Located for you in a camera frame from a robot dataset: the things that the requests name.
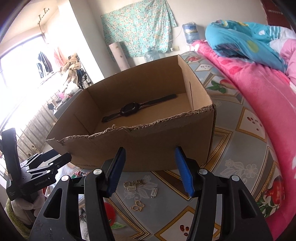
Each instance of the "pink quilt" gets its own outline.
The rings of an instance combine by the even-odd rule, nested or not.
[[[284,179],[285,199],[266,219],[274,240],[296,213],[296,94],[278,70],[239,58],[219,57],[204,41],[192,44],[240,90],[262,121],[274,146]]]

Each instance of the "watch face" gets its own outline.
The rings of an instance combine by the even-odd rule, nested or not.
[[[121,115],[128,116],[131,114],[136,113],[139,110],[139,104],[138,103],[129,103],[121,108],[120,113]]]

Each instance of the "silver screw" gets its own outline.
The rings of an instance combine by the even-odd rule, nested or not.
[[[102,173],[102,170],[101,169],[95,169],[94,170],[94,174],[95,175],[100,175]]]
[[[65,175],[65,176],[62,176],[61,180],[63,182],[67,181],[69,179],[69,176],[68,175]]]
[[[236,182],[239,181],[239,177],[237,175],[233,175],[231,179]]]
[[[207,174],[207,170],[206,169],[200,169],[200,174],[201,175],[206,175]]]

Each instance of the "white gloved hand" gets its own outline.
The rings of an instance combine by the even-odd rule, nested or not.
[[[34,209],[34,216],[37,217],[40,209],[42,208],[45,202],[44,194],[42,190],[38,191],[38,197],[34,201],[34,203],[30,203],[23,198],[16,198],[11,202],[11,206],[15,215],[26,225],[31,225],[32,221],[26,214],[25,210]]]

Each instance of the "cardboard box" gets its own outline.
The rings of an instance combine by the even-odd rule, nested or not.
[[[177,98],[102,123],[102,118],[131,102],[170,94]],[[47,137],[60,154],[72,154],[82,168],[100,168],[126,149],[124,171],[177,169],[175,147],[199,164],[207,162],[215,125],[215,106],[199,79],[180,56],[120,72],[85,89],[65,110]]]

